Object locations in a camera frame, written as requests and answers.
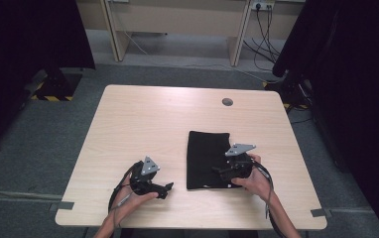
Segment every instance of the metal bracket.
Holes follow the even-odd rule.
[[[146,176],[151,173],[157,172],[160,169],[161,168],[156,165],[156,163],[149,156],[146,156],[146,159],[144,159],[143,169],[141,170],[141,175]]]
[[[224,153],[224,155],[226,157],[239,156],[255,148],[255,145],[233,144],[233,146],[226,153]]]

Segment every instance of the black cable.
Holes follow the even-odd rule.
[[[276,224],[276,222],[274,221],[273,219],[273,216],[271,214],[271,212],[268,210],[268,204],[270,203],[270,197],[271,197],[271,191],[274,189],[274,185],[273,185],[273,179],[271,178],[271,175],[270,173],[267,171],[267,169],[265,167],[263,167],[260,163],[258,162],[255,162],[254,161],[254,166],[261,172],[261,174],[263,174],[263,176],[267,179],[267,181],[270,183],[270,193],[269,193],[269,198],[268,200],[266,201],[266,204],[267,204],[267,213],[268,215],[270,216],[270,222],[271,222],[271,225],[273,226],[273,229],[274,231],[279,235],[279,237],[281,238],[286,238],[286,236],[283,234],[283,232],[280,230],[279,226]]]
[[[273,21],[273,8],[269,8],[269,12],[270,12],[270,24],[269,24],[269,28],[271,27],[271,23],[272,23],[272,21]],[[279,51],[277,51],[274,47],[273,47],[273,45],[271,44],[271,42],[270,42],[270,34],[269,34],[269,36],[268,36],[268,43],[269,43],[269,45],[270,45],[270,47],[275,51],[274,52],[274,54],[276,54],[276,55],[280,55],[280,52]]]
[[[270,60],[269,58],[267,58],[265,55],[261,54],[260,52],[256,51],[255,49],[253,49],[251,46],[248,45],[248,43],[246,43],[245,41],[243,41],[243,43],[249,48],[251,49],[251,51],[253,51],[255,53],[254,55],[254,64],[257,68],[261,69],[261,70],[264,70],[264,71],[272,71],[271,69],[268,69],[268,68],[264,68],[264,67],[260,67],[258,64],[257,64],[257,61],[256,61],[256,58],[257,58],[257,55],[260,55],[264,58],[266,58],[267,60]]]
[[[253,49],[251,46],[249,46],[248,43],[246,43],[246,41],[243,41],[243,43],[245,44],[245,46],[247,46],[249,49],[251,49],[251,51],[253,51],[255,54],[258,54],[258,55],[260,55],[261,57],[263,57],[263,58],[265,58],[265,59],[271,61],[270,58],[268,58],[267,56],[263,55],[263,54],[260,53],[259,51],[255,50],[255,49]]]
[[[81,236],[82,238],[85,238],[87,236],[87,231],[88,231],[88,227],[84,228],[83,235]]]
[[[122,183],[124,183],[124,180],[130,176],[131,172],[133,171],[134,167],[136,166],[136,164],[134,164],[130,169],[128,169],[128,171],[124,174],[124,177],[122,178],[122,180],[118,183],[118,185],[113,189],[112,191],[112,194],[111,194],[111,197],[109,198],[109,204],[108,204],[108,211],[110,211],[111,207],[112,207],[112,203],[113,201],[115,200],[115,197],[116,195],[118,194],[118,192],[122,189],[123,186],[126,186],[128,184],[125,184],[125,185],[122,185]],[[110,238],[113,238],[114,237],[114,232],[112,232]]]
[[[271,48],[270,48],[270,25],[271,25],[270,8],[269,8],[269,6],[267,6],[267,32],[265,35],[265,41],[266,41],[266,45],[267,45],[269,52],[271,52]],[[273,59],[273,62],[276,62],[276,59],[274,58],[273,54],[270,54],[270,57]]]
[[[297,106],[297,107],[294,107],[294,110],[297,110],[297,111],[309,111],[310,109],[308,107],[303,107],[303,106]]]
[[[294,108],[294,106],[293,106],[292,104],[290,104],[290,105],[288,106],[288,108],[286,108],[286,114],[289,115],[289,113],[292,111],[293,108]]]
[[[254,40],[254,38],[251,38],[252,42],[257,46],[257,47],[260,47],[258,45],[258,43]],[[273,54],[275,56],[279,56],[280,54],[277,54],[277,53],[274,53],[274,52],[269,52],[267,49],[264,49],[263,47],[260,47],[261,50],[263,50],[264,52],[267,52],[268,54]]]
[[[260,11],[257,10],[257,21],[258,21],[258,25],[260,26],[260,32],[261,32],[261,36],[263,37],[263,41],[261,41],[260,45],[258,45],[257,51],[263,46],[263,43],[265,43],[267,48],[269,49],[268,52],[270,52],[270,47],[268,46],[268,43],[266,41],[267,40],[267,34],[269,33],[269,29],[267,30],[266,34],[264,35],[263,26],[261,25],[259,13],[260,13]],[[270,54],[270,57],[271,58],[267,58],[267,60],[269,60],[272,63],[275,63],[275,60],[274,60],[274,57],[272,54]]]

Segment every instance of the gray carpet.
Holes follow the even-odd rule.
[[[271,73],[255,74],[276,79]],[[259,79],[233,70],[99,64],[96,70],[83,72],[71,102],[29,100],[0,140],[0,191],[22,192],[0,194],[0,237],[82,236],[84,228],[55,224],[53,205],[63,195],[103,89],[109,84],[263,89]],[[326,229],[311,231],[309,236],[379,237],[378,219],[354,178],[335,167],[314,121],[308,120],[311,117],[308,110],[289,114],[319,200],[332,217]],[[86,237],[96,230],[90,228]],[[272,231],[259,235],[277,237]]]

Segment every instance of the black curtain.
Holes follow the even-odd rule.
[[[95,68],[73,0],[0,0],[0,133],[41,69]]]
[[[317,124],[379,217],[379,4],[307,1],[273,73],[285,70],[310,80]]]

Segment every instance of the finger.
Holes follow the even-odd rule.
[[[233,178],[231,182],[236,185],[244,185],[246,178]]]
[[[144,202],[152,200],[158,196],[159,196],[159,194],[157,192],[149,192],[147,194],[138,196],[138,199],[140,200],[140,203],[144,203]]]
[[[255,154],[248,154],[249,157],[251,157],[254,161],[261,164],[261,157]]]
[[[123,185],[130,184],[130,176],[131,176],[131,175],[125,177],[125,180],[124,180],[124,182],[122,183]]]

